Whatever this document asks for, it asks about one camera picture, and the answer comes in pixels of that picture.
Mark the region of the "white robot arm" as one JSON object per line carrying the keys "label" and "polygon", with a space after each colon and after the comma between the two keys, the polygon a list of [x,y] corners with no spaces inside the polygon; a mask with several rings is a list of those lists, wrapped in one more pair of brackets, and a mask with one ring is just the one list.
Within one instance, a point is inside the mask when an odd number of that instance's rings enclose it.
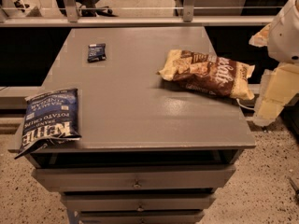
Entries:
{"label": "white robot arm", "polygon": [[299,92],[298,0],[289,0],[249,43],[255,47],[267,46],[268,56],[278,61],[278,67],[273,71],[264,70],[254,106],[253,122],[268,126]]}

